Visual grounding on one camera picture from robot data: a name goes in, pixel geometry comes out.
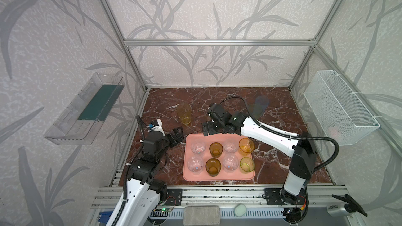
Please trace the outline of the grey foam block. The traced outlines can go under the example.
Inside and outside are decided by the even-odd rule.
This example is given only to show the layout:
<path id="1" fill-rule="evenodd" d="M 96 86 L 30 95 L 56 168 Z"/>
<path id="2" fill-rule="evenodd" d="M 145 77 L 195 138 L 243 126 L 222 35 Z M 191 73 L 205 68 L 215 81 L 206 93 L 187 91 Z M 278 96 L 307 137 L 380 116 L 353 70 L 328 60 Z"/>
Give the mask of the grey foam block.
<path id="1" fill-rule="evenodd" d="M 184 226 L 219 226 L 220 208 L 218 206 L 186 207 L 183 215 Z"/>

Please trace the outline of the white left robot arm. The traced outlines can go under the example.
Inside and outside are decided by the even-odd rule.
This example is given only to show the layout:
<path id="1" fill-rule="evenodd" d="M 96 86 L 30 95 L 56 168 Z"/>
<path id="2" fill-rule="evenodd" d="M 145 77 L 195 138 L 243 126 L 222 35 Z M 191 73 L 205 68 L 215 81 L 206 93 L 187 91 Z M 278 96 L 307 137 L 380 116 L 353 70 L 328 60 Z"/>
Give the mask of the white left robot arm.
<path id="1" fill-rule="evenodd" d="M 167 152 L 183 142 L 183 128 L 165 134 L 155 127 L 145 135 L 141 133 L 140 149 L 123 174 L 122 195 L 110 216 L 108 226 L 143 226 L 151 212 L 167 200 L 167 186 L 155 176 L 162 169 L 161 161 Z"/>

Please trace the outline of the pale green oval pad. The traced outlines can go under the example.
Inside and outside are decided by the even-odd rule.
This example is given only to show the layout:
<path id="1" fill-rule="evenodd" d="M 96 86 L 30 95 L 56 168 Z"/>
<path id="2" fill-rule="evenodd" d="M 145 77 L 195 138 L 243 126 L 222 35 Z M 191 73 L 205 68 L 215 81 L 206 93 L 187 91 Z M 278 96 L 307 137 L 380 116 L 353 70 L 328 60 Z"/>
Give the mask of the pale green oval pad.
<path id="1" fill-rule="evenodd" d="M 234 208 L 234 215 L 236 217 L 243 217 L 247 212 L 247 207 L 244 204 L 238 204 L 235 208 Z"/>

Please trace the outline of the yellow tall glass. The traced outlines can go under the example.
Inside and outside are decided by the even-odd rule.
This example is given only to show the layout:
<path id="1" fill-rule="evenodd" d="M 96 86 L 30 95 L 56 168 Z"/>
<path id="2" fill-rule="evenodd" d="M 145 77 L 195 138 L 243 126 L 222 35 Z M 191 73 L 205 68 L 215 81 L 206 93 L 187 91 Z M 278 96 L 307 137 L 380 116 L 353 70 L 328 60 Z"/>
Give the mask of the yellow tall glass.
<path id="1" fill-rule="evenodd" d="M 189 125 L 191 123 L 192 109 L 188 103 L 181 103 L 177 107 L 177 114 L 184 125 Z"/>

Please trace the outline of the pink plastic tray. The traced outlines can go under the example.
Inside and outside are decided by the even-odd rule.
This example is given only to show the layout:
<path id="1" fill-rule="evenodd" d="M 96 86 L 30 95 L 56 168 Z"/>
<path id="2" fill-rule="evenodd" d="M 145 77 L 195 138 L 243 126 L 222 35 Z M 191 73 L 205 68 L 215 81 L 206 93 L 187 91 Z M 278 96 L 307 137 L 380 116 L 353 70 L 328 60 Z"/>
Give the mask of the pink plastic tray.
<path id="1" fill-rule="evenodd" d="M 209 152 L 209 146 L 210 146 L 213 142 L 219 142 L 219 143 L 221 143 L 221 144 L 223 145 L 223 143 L 224 143 L 225 141 L 232 140 L 232 141 L 234 141 L 237 145 L 239 145 L 239 141 L 240 141 L 242 138 L 245 138 L 245 137 L 244 137 L 244 136 L 239 136 L 239 135 L 236 135 L 236 134 L 226 134 L 226 135 L 223 135 L 223 134 L 216 134 L 216 135 L 212 135 L 212 136 L 209 135 L 209 136 L 206 136 L 206 137 L 204 137 L 203 134 L 191 134 L 191 135 L 187 136 L 187 138 L 186 138 L 186 144 L 185 144 L 185 153 L 184 153 L 184 164 L 183 164 L 183 177 L 184 177 L 184 179 L 187 180 L 187 181 L 194 181 L 194 182 L 198 182 L 198 181 L 201 181 L 201 182 L 204 182 L 204 181 L 243 181 L 243 180 L 251 180 L 251 179 L 253 179 L 254 176 L 255 176 L 255 171 L 250 172 L 250 173 L 245 173 L 245 172 L 243 172 L 243 171 L 241 170 L 240 165 L 239 165 L 239 167 L 238 167 L 234 172 L 232 172 L 232 173 L 227 173 L 227 172 L 224 170 L 224 167 L 223 167 L 223 158 L 224 158 L 227 154 L 229 154 L 229 153 L 227 153 L 225 150 L 223 150 L 222 155 L 221 155 L 219 158 L 217 158 L 217 159 L 219 159 L 219 161 L 220 161 L 220 163 L 221 163 L 221 165 L 222 165 L 222 169 L 221 169 L 220 173 L 219 173 L 217 176 L 215 176 L 215 177 L 210 176 L 210 175 L 207 173 L 206 168 L 205 168 L 205 164 L 206 164 L 207 160 L 213 158 L 213 157 L 211 156 L 210 152 Z M 200 155 L 200 156 L 203 158 L 203 161 L 204 161 L 204 167 L 203 167 L 203 170 L 202 170 L 202 172 L 201 172 L 200 174 L 192 174 L 192 173 L 188 170 L 188 168 L 187 168 L 187 163 L 186 163 L 187 160 L 188 160 L 190 157 L 196 155 L 196 154 L 194 154 L 194 153 L 191 151 L 191 149 L 190 149 L 191 143 L 192 143 L 194 140 L 203 140 L 203 141 L 206 143 L 206 150 L 205 150 L 205 152 L 204 152 L 202 155 Z M 248 154 L 248 155 L 241 155 L 241 154 L 239 153 L 239 147 L 238 147 L 238 151 L 235 152 L 234 154 L 238 157 L 239 162 L 240 162 L 240 160 L 241 160 L 242 158 L 244 158 L 244 157 L 252 158 L 252 155 L 251 155 L 251 154 Z"/>

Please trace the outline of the blue frosted plastic cup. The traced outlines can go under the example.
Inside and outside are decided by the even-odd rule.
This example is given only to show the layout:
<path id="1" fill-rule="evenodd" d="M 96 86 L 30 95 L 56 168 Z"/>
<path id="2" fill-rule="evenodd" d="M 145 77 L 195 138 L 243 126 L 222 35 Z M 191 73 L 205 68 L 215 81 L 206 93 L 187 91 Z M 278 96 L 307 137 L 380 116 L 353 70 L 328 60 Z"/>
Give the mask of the blue frosted plastic cup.
<path id="1" fill-rule="evenodd" d="M 267 97 L 265 97 L 265 96 L 258 96 L 258 97 L 255 99 L 255 102 L 254 102 L 254 104 L 260 104 L 260 105 L 262 105 L 264 111 L 265 111 L 266 108 L 269 106 L 269 103 L 270 103 L 269 99 L 268 99 Z"/>

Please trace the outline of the green short glass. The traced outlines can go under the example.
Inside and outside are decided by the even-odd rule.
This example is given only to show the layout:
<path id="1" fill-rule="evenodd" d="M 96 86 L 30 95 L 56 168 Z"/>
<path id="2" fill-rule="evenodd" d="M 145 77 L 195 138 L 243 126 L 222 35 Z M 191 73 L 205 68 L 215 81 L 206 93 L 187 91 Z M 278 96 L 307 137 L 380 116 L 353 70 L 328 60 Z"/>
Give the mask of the green short glass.
<path id="1" fill-rule="evenodd" d="M 250 173 L 254 171 L 255 163 L 249 157 L 244 157 L 240 160 L 240 168 L 245 173 Z"/>

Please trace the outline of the clear faceted glass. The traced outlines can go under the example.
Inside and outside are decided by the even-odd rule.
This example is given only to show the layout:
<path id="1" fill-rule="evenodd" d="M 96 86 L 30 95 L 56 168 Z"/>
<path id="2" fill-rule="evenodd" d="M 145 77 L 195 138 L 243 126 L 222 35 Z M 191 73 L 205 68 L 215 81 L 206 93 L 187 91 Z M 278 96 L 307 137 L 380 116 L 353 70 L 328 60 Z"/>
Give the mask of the clear faceted glass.
<path id="1" fill-rule="evenodd" d="M 225 141 L 223 143 L 223 148 L 227 153 L 235 153 L 238 151 L 238 145 L 232 140 Z"/>
<path id="2" fill-rule="evenodd" d="M 234 172 L 239 167 L 239 159 L 235 154 L 227 154 L 223 158 L 223 167 L 227 173 Z"/>
<path id="3" fill-rule="evenodd" d="M 190 157 L 186 163 L 188 170 L 192 174 L 200 174 L 204 167 L 204 161 L 200 155 Z"/>
<path id="4" fill-rule="evenodd" d="M 202 155 L 206 150 L 206 143 L 203 140 L 194 140 L 190 146 L 191 151 L 196 155 Z"/>

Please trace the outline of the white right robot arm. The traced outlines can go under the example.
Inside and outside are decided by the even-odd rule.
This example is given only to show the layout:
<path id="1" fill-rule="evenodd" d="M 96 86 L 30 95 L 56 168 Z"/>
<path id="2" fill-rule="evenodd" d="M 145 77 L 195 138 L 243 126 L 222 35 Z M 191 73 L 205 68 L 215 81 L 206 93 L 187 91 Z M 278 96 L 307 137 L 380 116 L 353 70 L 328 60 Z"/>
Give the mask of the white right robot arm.
<path id="1" fill-rule="evenodd" d="M 306 189 L 312 175 L 334 161 L 339 154 L 339 144 L 335 139 L 286 132 L 258 121 L 250 113 L 231 114 L 218 103 L 209 106 L 207 115 L 210 121 L 202 123 L 204 136 L 237 134 L 259 140 L 292 159 L 289 173 L 280 191 L 280 199 L 286 204 L 295 203 L 301 191 Z M 335 147 L 332 156 L 318 166 L 315 165 L 317 149 L 314 141 L 327 141 Z"/>

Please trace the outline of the clear plastic wall bin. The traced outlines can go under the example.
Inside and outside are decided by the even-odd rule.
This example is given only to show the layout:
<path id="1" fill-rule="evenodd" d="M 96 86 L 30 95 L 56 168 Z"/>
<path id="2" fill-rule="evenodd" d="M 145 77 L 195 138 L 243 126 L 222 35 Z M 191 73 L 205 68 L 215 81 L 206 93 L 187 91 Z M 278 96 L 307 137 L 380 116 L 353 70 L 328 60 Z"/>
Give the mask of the clear plastic wall bin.
<path id="1" fill-rule="evenodd" d="M 122 76 L 94 73 L 44 138 L 56 145 L 91 145 L 124 87 Z"/>

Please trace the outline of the tall green glass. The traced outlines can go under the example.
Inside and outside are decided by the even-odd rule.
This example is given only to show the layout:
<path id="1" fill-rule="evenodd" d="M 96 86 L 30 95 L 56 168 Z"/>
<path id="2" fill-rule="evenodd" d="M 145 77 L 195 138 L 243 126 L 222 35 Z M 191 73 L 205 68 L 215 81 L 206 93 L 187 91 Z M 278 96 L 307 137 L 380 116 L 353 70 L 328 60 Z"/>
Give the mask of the tall green glass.
<path id="1" fill-rule="evenodd" d="M 251 116 L 257 120 L 264 114 L 263 106 L 260 104 L 249 104 L 248 107 Z"/>

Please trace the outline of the amber dotted glass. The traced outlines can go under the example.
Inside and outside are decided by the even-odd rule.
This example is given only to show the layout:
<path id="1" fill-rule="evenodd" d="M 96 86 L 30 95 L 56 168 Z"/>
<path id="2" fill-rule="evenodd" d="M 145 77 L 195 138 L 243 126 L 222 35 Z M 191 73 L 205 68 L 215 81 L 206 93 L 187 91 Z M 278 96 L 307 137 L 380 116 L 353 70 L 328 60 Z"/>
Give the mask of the amber dotted glass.
<path id="1" fill-rule="evenodd" d="M 219 142 L 213 142 L 209 146 L 209 152 L 211 156 L 214 158 L 219 158 L 222 155 L 223 150 L 224 150 L 223 145 Z"/>
<path id="2" fill-rule="evenodd" d="M 211 159 L 207 160 L 207 162 L 205 164 L 205 168 L 206 168 L 207 173 L 210 176 L 215 177 L 220 173 L 220 171 L 222 169 L 222 165 L 221 165 L 219 159 L 211 158 Z"/>

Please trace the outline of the yellow short glass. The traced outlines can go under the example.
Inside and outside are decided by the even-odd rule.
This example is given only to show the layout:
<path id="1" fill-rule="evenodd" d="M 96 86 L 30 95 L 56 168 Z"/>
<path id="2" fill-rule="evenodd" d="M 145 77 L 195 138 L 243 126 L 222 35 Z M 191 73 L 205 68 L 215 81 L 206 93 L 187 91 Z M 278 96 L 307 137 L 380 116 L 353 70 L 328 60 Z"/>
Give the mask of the yellow short glass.
<path id="1" fill-rule="evenodd" d="M 239 153 L 241 155 L 251 154 L 255 149 L 254 141 L 250 138 L 242 138 L 239 141 Z"/>

